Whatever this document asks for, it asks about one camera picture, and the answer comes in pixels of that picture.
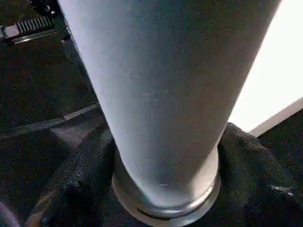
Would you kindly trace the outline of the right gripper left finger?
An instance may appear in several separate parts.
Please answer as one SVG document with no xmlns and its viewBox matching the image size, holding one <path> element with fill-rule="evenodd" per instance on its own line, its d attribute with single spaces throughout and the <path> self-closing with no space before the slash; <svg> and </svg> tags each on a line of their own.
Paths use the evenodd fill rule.
<svg viewBox="0 0 303 227">
<path fill-rule="evenodd" d="M 100 227 L 114 170 L 109 129 L 93 130 L 53 174 L 30 215 L 32 227 Z"/>
</svg>

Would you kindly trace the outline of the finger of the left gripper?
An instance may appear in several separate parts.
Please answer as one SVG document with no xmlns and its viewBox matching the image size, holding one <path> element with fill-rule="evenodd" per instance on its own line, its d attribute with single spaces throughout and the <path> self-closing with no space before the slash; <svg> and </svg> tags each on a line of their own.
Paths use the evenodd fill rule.
<svg viewBox="0 0 303 227">
<path fill-rule="evenodd" d="M 78 54 L 72 35 L 66 25 L 56 25 L 58 44 L 62 54 L 65 79 L 62 85 L 63 102 L 70 107 L 86 107 L 99 102 L 91 85 L 87 71 Z"/>
</svg>

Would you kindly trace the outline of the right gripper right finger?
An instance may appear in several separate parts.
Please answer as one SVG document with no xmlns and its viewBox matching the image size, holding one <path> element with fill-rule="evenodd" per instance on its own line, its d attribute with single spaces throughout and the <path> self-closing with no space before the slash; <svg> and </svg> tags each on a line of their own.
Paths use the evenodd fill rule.
<svg viewBox="0 0 303 227">
<path fill-rule="evenodd" d="M 270 150 L 229 123 L 218 147 L 222 186 L 207 227 L 301 227 L 303 191 Z"/>
</svg>

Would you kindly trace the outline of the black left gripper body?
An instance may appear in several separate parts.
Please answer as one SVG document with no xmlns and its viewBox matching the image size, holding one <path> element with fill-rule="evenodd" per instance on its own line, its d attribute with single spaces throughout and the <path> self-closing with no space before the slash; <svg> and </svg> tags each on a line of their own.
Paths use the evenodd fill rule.
<svg viewBox="0 0 303 227">
<path fill-rule="evenodd" d="M 0 27 L 0 40 L 6 45 L 16 45 L 58 33 L 61 38 L 70 38 L 64 16 L 56 0 L 30 0 L 38 17 L 18 21 Z"/>
</svg>

